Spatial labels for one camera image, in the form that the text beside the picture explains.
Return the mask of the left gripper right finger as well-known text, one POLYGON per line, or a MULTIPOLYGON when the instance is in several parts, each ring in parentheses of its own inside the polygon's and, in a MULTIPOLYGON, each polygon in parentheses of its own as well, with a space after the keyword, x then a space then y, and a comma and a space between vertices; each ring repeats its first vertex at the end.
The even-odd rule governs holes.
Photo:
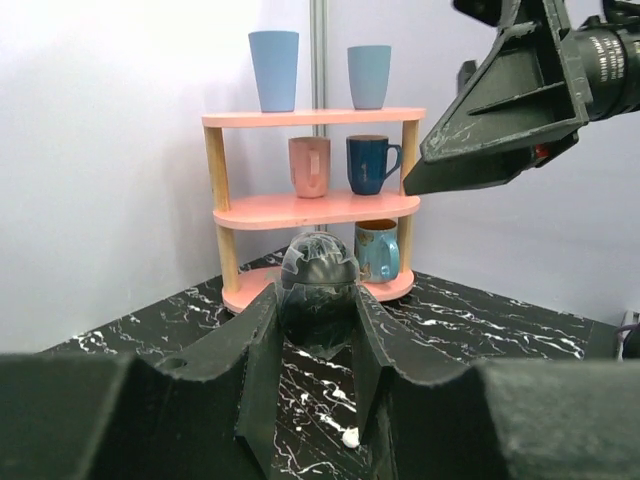
POLYGON ((506 479, 477 367, 423 345, 361 288, 352 371, 374 479, 506 479))

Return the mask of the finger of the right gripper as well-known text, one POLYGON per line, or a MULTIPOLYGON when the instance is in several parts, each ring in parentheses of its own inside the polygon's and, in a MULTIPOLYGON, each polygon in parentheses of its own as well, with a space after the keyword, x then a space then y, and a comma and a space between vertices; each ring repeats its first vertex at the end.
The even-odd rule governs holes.
POLYGON ((569 32, 542 20, 505 28, 420 145, 409 195, 504 185, 573 146, 588 121, 569 32))

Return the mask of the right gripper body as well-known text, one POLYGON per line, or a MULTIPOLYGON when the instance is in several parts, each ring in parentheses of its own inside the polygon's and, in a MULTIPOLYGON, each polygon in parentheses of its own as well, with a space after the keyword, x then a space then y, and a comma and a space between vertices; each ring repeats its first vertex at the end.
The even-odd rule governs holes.
MULTIPOLYGON (((637 4, 605 1, 603 13, 588 17, 578 28, 571 27, 562 1, 457 1, 454 7, 494 27, 496 39, 505 28, 527 21, 542 20, 567 30, 577 47, 585 78, 583 99, 588 121, 584 126, 638 110, 637 4)), ((480 65, 473 61, 463 64, 458 76, 459 93, 480 65)))

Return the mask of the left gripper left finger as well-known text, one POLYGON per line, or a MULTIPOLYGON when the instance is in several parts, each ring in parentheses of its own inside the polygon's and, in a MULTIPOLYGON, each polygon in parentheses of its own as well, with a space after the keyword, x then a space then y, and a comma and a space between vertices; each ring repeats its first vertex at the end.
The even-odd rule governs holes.
POLYGON ((266 479, 283 335, 273 286, 234 319, 153 365, 114 368, 93 479, 266 479))

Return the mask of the black earbud charging case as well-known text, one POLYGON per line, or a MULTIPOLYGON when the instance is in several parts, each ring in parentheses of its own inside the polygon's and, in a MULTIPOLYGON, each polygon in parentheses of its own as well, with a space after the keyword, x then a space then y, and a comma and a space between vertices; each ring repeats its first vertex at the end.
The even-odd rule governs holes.
POLYGON ((277 284, 279 322, 289 342, 326 360, 339 353, 354 329, 359 280, 358 261, 337 236, 294 237, 277 284))

